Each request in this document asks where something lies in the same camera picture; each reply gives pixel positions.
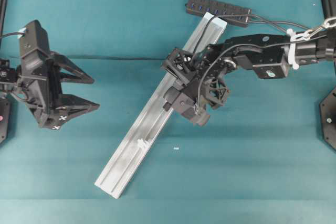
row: black plastic housing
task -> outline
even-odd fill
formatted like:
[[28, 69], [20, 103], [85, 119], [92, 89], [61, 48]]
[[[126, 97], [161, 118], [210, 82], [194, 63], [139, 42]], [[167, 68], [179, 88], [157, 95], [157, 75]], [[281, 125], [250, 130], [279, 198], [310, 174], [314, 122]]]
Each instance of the black plastic housing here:
[[[251, 9], [237, 5], [228, 4], [216, 0], [188, 0], [185, 5], [186, 12], [192, 15], [203, 17], [206, 12], [212, 15], [240, 15], [250, 14]], [[221, 18], [231, 25], [247, 27], [249, 22], [248, 16], [239, 16], [231, 18]]]

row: black cable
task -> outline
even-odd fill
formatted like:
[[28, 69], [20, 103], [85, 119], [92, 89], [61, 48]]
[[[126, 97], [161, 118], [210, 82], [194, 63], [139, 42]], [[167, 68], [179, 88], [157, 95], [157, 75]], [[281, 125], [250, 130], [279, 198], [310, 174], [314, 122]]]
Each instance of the black cable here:
[[292, 41], [292, 42], [285, 42], [285, 43], [275, 43], [275, 44], [271, 44], [268, 46], [259, 46], [259, 45], [255, 45], [255, 44], [236, 44], [233, 46], [230, 46], [229, 48], [225, 49], [215, 60], [214, 62], [212, 62], [210, 64], [210, 66], [205, 70], [204, 74], [202, 75], [202, 78], [200, 80], [200, 83], [198, 85], [198, 89], [197, 89], [197, 103], [198, 105], [200, 104], [200, 97], [201, 97], [201, 86], [202, 83], [204, 81], [204, 78], [206, 77], [206, 75], [209, 73], [209, 70], [218, 62], [218, 60], [227, 52], [229, 52], [230, 50], [236, 48], [236, 47], [241, 47], [241, 46], [251, 46], [251, 47], [256, 47], [256, 48], [260, 48], [260, 49], [266, 49], [266, 48], [270, 48], [270, 47], [276, 47], [276, 46], [284, 46], [284, 45], [290, 45], [290, 44], [299, 44], [299, 43], [304, 43], [304, 42], [308, 42], [308, 41], [312, 41], [312, 40], [316, 40], [316, 39], [320, 39], [326, 37], [326, 35], [321, 35], [318, 37], [315, 37], [314, 39], [309, 39], [309, 40], [302, 40], [302, 41]]
[[25, 33], [19, 33], [19, 32], [14, 32], [14, 33], [8, 33], [8, 34], [4, 34], [0, 36], [0, 39], [2, 38], [6, 38], [8, 36], [12, 36], [12, 35], [25, 35]]
[[194, 51], [193, 51], [193, 54], [196, 53], [196, 50], [197, 50], [197, 48], [198, 48], [198, 46], [199, 46], [201, 40], [203, 39], [204, 34], [205, 34], [205, 32], [206, 32], [208, 26], [210, 25], [211, 21], [214, 20], [215, 18], [228, 18], [228, 17], [253, 17], [253, 18], [258, 18], [258, 19], [260, 19], [261, 21], [263, 21], [263, 22], [265, 22], [265, 23], [268, 23], [268, 24], [270, 24], [270, 25], [276, 27], [277, 29], [279, 29], [281, 32], [287, 34], [287, 31], [286, 31], [284, 28], [282, 28], [281, 26], [278, 26], [277, 24], [272, 23], [271, 21], [269, 21], [269, 20], [267, 20], [267, 19], [265, 19], [265, 18], [263, 18], [263, 17], [260, 17], [259, 15], [256, 15], [256, 14], [217, 15], [217, 16], [213, 16], [213, 17], [212, 17], [211, 19], [209, 19], [209, 21], [206, 23], [206, 25], [205, 25], [205, 27], [204, 27], [204, 29], [203, 29], [203, 31], [202, 31], [202, 34], [201, 34], [201, 36], [199, 37], [199, 39], [198, 39], [198, 41], [197, 41], [197, 43], [196, 43], [196, 46], [195, 46]]
[[[271, 21], [272, 23], [275, 23], [275, 24], [285, 24], [285, 25], [290, 25], [290, 26], [297, 26], [297, 27], [300, 27], [302, 29], [305, 29], [305, 30], [308, 30], [309, 27], [307, 26], [304, 26], [304, 25], [301, 25], [299, 23], [295, 23], [295, 22], [288, 22], [288, 21]], [[264, 21], [256, 21], [256, 20], [250, 20], [249, 23], [256, 23], [256, 24], [265, 24]]]

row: teal table surface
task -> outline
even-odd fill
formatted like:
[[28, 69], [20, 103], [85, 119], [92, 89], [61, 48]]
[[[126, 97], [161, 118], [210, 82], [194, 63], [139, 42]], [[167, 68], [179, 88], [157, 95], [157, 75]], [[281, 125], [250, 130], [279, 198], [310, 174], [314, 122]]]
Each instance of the teal table surface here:
[[[201, 20], [187, 0], [8, 0], [4, 32], [33, 19], [50, 47], [90, 74], [93, 85], [64, 84], [101, 104], [98, 111], [39, 129], [13, 101], [0, 145], [0, 223], [333, 223], [336, 152], [323, 140], [319, 103], [334, 88], [329, 62], [290, 70], [280, 80], [252, 71], [226, 76], [232, 90], [204, 127], [173, 113], [118, 200], [94, 182], [165, 72], [160, 61], [183, 47]], [[320, 0], [223, 0], [273, 19], [316, 26]], [[267, 25], [228, 26], [220, 41]], [[18, 41], [0, 57], [19, 64]]]

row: screw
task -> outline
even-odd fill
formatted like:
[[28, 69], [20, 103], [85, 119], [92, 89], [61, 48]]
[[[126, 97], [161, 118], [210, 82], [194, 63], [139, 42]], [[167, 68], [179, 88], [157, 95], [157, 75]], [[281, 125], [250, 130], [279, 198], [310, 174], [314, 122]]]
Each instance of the screw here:
[[265, 36], [264, 38], [262, 38], [263, 42], [267, 42], [269, 40], [268, 36]]
[[267, 70], [266, 74], [272, 78], [275, 77], [275, 73], [273, 73], [271, 70]]
[[7, 72], [6, 71], [0, 71], [0, 76], [1, 77], [7, 77]]

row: aluminum rail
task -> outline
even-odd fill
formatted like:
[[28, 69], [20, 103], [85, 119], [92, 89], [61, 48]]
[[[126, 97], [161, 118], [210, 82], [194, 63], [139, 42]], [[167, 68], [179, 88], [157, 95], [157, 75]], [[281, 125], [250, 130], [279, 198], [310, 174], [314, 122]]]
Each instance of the aluminum rail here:
[[[199, 25], [194, 30], [183, 50], [193, 51], [201, 33], [213, 15], [206, 13]], [[226, 28], [227, 23], [219, 18], [212, 20], [200, 45], [199, 51], [206, 45], [216, 43]], [[167, 73], [153, 95], [131, 126], [130, 130], [121, 141], [111, 159], [95, 182], [95, 185], [118, 199], [133, 174], [141, 164], [146, 153], [153, 145], [161, 129], [171, 116], [173, 109], [163, 109], [166, 101], [163, 98], [176, 78]]]

